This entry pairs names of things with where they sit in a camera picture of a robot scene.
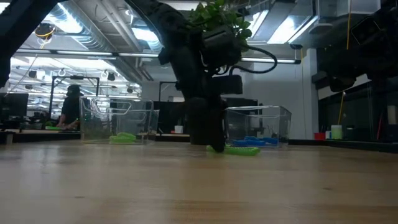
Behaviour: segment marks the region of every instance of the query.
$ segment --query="green leaves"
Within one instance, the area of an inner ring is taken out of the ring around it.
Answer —
[[[252,35],[250,27],[251,23],[245,21],[243,17],[238,17],[236,11],[225,8],[225,0],[206,1],[207,5],[198,4],[195,10],[191,11],[189,20],[193,26],[200,27],[202,30],[211,31],[219,26],[227,25],[235,33],[240,43],[247,45],[247,38]]]

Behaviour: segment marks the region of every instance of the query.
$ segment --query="white container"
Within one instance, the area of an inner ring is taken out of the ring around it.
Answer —
[[[331,131],[326,131],[325,137],[326,139],[331,139]]]
[[[80,132],[84,143],[149,144],[155,140],[159,111],[151,100],[80,98]]]
[[[289,141],[292,113],[282,106],[226,109],[227,143],[234,146],[279,147]]]
[[[176,134],[182,134],[184,133],[184,127],[180,125],[174,126],[174,131]]]

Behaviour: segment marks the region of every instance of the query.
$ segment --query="green object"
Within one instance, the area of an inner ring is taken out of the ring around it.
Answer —
[[[343,139],[343,127],[341,125],[332,125],[331,126],[331,138],[334,140],[342,140]]]
[[[207,146],[207,151],[216,152],[213,147]],[[224,153],[238,156],[255,156],[260,152],[258,147],[233,147],[225,146]]]
[[[111,144],[128,144],[135,142],[137,137],[129,133],[118,133],[117,136],[109,137]]]
[[[198,4],[195,10],[191,10],[189,21],[193,27],[200,27],[204,31],[212,31],[219,26],[227,25],[234,32],[240,44],[246,46],[247,38],[252,36],[249,28],[250,22],[245,21],[243,17],[234,9],[234,5],[225,0],[207,1],[206,6]]]
[[[45,129],[46,129],[46,130],[57,130],[57,131],[61,130],[61,128],[58,128],[58,127],[51,127],[51,126],[46,126]]]

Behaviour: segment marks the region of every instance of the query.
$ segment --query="blue object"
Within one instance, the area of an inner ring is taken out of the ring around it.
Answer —
[[[274,139],[274,138],[263,138],[262,140],[265,141],[266,143],[269,143],[269,144],[278,145],[278,139]]]
[[[256,138],[253,136],[246,136],[244,140],[234,140],[234,146],[277,146],[278,139],[276,138]]]

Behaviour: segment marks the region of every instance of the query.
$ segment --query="person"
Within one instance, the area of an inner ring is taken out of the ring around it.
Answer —
[[[76,129],[78,127],[80,117],[79,97],[81,95],[78,85],[70,85],[68,87],[67,97],[63,102],[61,117],[57,127],[66,129]]]

